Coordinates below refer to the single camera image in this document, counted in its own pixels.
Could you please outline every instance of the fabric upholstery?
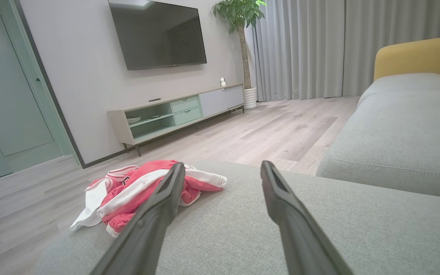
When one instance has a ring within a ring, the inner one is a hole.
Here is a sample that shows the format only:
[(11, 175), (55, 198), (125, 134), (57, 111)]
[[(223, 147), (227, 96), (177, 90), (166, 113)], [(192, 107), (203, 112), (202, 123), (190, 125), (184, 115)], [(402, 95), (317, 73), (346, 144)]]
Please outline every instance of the fabric upholstery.
[[(157, 274), (286, 274), (279, 228), (267, 215), (259, 167), (204, 161), (225, 190), (180, 208)], [(440, 197), (282, 172), (354, 274), (440, 273)], [(103, 225), (69, 233), (36, 275), (87, 275), (112, 243)]]
[(367, 97), (317, 176), (440, 196), (440, 91)]
[(440, 38), (390, 45), (377, 52), (374, 80), (403, 73), (440, 74)]
[(437, 73), (407, 73), (384, 76), (374, 80), (373, 84), (360, 97), (358, 106), (368, 96), (380, 92), (436, 89), (440, 89), (440, 74)]

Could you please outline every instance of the green door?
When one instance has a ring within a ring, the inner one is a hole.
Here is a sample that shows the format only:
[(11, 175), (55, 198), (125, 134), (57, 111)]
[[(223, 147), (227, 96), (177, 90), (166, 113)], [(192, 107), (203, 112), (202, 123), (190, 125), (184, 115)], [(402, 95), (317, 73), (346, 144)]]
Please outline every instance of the green door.
[(60, 155), (0, 16), (0, 176)]

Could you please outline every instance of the red and white jacket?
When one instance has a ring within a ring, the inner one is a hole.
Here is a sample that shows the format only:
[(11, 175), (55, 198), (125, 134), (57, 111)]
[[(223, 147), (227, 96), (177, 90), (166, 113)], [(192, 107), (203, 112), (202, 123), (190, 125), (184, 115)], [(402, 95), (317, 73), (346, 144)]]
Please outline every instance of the red and white jacket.
[[(175, 163), (175, 160), (155, 160), (141, 167), (131, 165), (108, 172), (84, 190), (86, 207), (70, 230), (78, 226), (95, 226), (103, 221), (108, 224), (108, 233), (116, 238)], [(180, 206), (194, 203), (201, 191), (221, 191), (227, 183), (225, 176), (199, 171), (186, 164), (184, 167)]]

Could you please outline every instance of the plant trunk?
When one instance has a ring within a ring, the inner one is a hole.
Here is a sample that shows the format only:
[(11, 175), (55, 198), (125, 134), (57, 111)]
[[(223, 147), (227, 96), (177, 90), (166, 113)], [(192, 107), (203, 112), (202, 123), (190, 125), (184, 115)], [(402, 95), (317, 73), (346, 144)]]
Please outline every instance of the plant trunk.
[(249, 57), (248, 47), (246, 45), (246, 34), (244, 33), (244, 26), (238, 26), (239, 37), (241, 38), (241, 52), (242, 52), (242, 64), (244, 66), (244, 89), (251, 89), (250, 83), (250, 71), (249, 71)]

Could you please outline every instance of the mint green drawer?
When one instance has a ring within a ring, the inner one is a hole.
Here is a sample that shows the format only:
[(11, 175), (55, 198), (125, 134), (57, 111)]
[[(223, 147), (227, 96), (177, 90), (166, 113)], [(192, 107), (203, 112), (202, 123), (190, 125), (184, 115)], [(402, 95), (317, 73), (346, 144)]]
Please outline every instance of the mint green drawer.
[(184, 99), (178, 99), (171, 102), (171, 106), (173, 107), (173, 113), (188, 110), (189, 108), (198, 107), (198, 96), (194, 95), (190, 97), (185, 97)]
[(185, 124), (192, 120), (197, 120), (198, 118), (201, 117), (201, 114), (199, 113), (199, 108), (193, 108), (188, 111), (176, 113), (174, 117), (176, 118), (176, 125), (179, 126), (181, 124)]

